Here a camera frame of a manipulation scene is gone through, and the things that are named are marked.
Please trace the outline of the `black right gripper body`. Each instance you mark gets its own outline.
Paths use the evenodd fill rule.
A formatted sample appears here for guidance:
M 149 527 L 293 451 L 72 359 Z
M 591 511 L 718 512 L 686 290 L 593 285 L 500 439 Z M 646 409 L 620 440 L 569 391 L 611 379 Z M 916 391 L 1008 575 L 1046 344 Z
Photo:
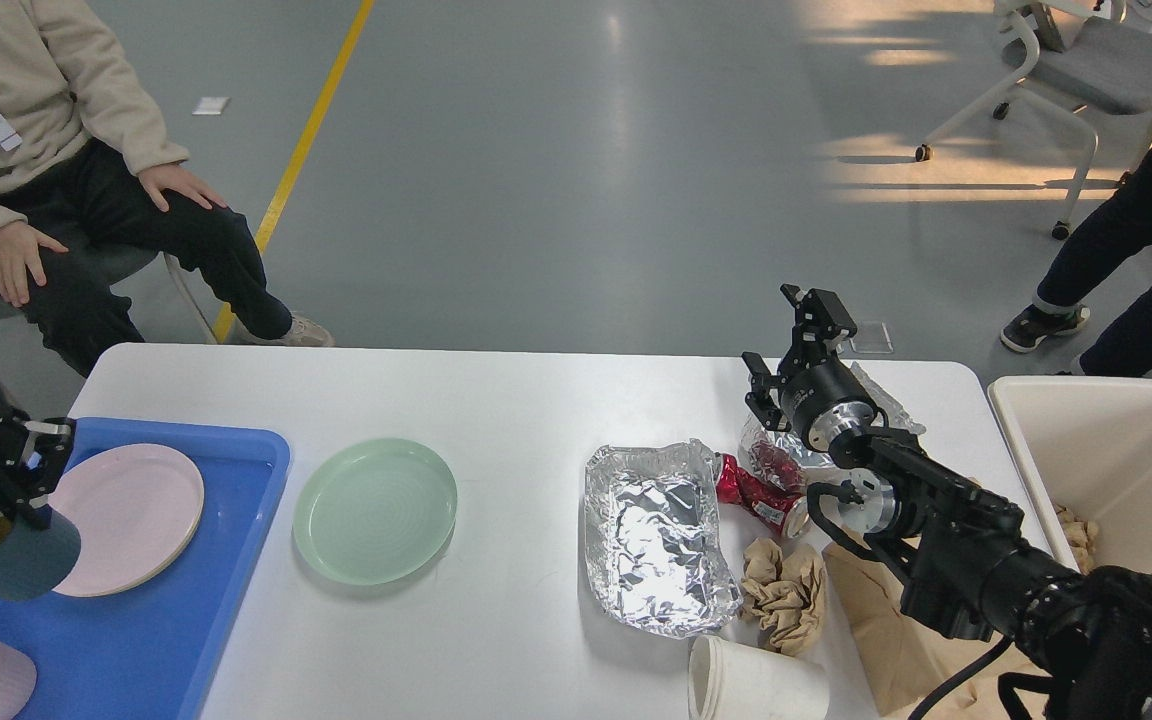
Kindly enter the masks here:
M 786 379 L 780 409 L 788 429 L 819 454 L 827 454 L 846 430 L 867 429 L 878 416 L 873 397 L 838 359 L 838 346 L 855 331 L 836 323 L 796 325 L 778 367 Z

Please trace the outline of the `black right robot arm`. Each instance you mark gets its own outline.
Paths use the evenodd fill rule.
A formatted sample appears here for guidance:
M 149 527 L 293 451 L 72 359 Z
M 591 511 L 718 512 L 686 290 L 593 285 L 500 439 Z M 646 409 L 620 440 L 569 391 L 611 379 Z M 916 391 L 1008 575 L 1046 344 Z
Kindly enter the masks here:
M 876 423 L 881 407 L 838 359 L 858 327 L 836 293 L 795 285 L 781 293 L 795 323 L 780 365 L 771 372 L 759 354 L 742 355 L 751 414 L 833 465 L 879 479 L 869 495 L 849 483 L 810 484 L 810 518 L 838 546 L 895 574 L 905 616 L 950 639 L 1002 637 L 929 694 L 915 719 L 1009 647 L 1039 669 L 998 679 L 1011 719 L 1028 717 L 1021 692 L 1044 694 L 1047 719 L 1152 719 L 1152 574 L 1120 566 L 1079 574 L 1025 541 L 1018 505 L 929 457 L 909 430 Z

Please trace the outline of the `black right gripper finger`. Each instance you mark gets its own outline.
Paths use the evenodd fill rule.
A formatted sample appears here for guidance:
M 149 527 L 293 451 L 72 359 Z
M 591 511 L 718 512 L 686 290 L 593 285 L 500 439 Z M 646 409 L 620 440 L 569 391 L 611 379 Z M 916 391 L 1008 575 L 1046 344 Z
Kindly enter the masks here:
M 755 419 L 764 430 L 785 432 L 785 414 L 780 406 L 785 377 L 772 372 L 760 354 L 742 353 L 742 363 L 748 369 L 750 382 L 745 402 Z
M 836 291 L 804 290 L 796 285 L 782 285 L 780 291 L 795 311 L 791 346 L 840 346 L 858 334 L 858 324 Z

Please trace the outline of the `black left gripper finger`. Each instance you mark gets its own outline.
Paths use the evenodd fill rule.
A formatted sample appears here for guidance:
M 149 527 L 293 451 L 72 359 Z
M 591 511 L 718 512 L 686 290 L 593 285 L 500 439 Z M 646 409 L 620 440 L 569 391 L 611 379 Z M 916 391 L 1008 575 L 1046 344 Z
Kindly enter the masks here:
M 20 470 L 26 473 L 22 487 L 28 498 L 20 505 L 20 516 L 29 526 L 46 530 L 52 523 L 50 495 L 67 469 L 76 438 L 76 420 L 24 420 L 23 427 L 26 429 L 26 444 L 20 450 Z

